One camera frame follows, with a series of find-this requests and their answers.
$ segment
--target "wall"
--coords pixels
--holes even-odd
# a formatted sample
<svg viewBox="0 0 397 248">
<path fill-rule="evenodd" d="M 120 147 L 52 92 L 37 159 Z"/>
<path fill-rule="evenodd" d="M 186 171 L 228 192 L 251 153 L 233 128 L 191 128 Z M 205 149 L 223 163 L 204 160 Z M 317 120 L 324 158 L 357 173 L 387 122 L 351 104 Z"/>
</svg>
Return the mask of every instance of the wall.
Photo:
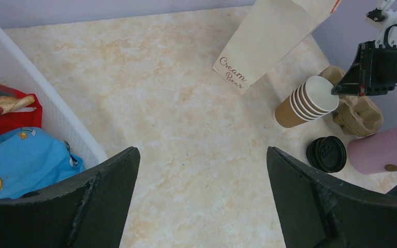
<svg viewBox="0 0 397 248">
<path fill-rule="evenodd" d="M 0 0 L 2 28 L 252 5 L 255 0 Z"/>
<path fill-rule="evenodd" d="M 331 64 L 348 70 L 358 44 L 376 38 L 378 30 L 365 21 L 365 14 L 376 7 L 376 2 L 343 0 L 337 11 L 313 33 Z M 391 8 L 397 11 L 397 0 Z M 383 112 L 383 129 L 397 126 L 397 88 L 372 100 Z"/>
</svg>

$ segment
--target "pink cylinder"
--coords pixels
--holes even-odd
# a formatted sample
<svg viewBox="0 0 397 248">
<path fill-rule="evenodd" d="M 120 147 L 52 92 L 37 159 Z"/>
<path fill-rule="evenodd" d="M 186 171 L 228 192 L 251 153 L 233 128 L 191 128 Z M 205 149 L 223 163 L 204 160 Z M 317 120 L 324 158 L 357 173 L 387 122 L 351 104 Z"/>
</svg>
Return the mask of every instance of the pink cylinder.
<svg viewBox="0 0 397 248">
<path fill-rule="evenodd" d="M 347 150 L 349 161 L 358 172 L 386 172 L 386 165 L 397 166 L 397 128 L 351 141 Z"/>
</svg>

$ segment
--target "paper bag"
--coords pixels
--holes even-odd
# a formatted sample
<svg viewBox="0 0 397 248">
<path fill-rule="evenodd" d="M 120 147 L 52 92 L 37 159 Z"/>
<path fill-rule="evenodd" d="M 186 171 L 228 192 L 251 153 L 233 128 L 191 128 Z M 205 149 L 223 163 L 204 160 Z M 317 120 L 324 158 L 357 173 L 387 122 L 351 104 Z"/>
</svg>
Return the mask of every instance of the paper bag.
<svg viewBox="0 0 397 248">
<path fill-rule="evenodd" d="M 257 0 L 213 68 L 241 95 L 315 30 L 341 0 Z"/>
</svg>

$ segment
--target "white plastic basket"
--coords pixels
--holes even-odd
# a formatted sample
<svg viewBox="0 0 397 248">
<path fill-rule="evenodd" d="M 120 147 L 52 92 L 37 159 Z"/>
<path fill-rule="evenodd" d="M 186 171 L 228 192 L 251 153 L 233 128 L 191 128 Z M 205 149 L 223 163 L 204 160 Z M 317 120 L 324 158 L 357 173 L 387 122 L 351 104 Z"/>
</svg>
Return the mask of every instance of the white plastic basket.
<svg viewBox="0 0 397 248">
<path fill-rule="evenodd" d="M 83 158 L 86 168 L 107 159 L 69 106 L 1 28 L 0 83 L 36 94 L 43 107 L 42 128 L 59 140 L 68 141 L 72 152 Z"/>
</svg>

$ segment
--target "clothing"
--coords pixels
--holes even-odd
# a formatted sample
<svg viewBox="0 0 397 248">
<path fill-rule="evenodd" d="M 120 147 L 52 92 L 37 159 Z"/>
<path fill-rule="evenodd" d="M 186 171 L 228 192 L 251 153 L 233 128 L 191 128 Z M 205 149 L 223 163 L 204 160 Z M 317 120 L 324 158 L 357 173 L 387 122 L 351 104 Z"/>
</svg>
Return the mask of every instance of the clothing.
<svg viewBox="0 0 397 248">
<path fill-rule="evenodd" d="M 19 198 L 83 170 L 81 158 L 40 128 L 0 135 L 0 199 Z"/>
<path fill-rule="evenodd" d="M 16 128 L 41 125 L 42 106 L 36 96 L 0 84 L 0 135 Z"/>
</svg>

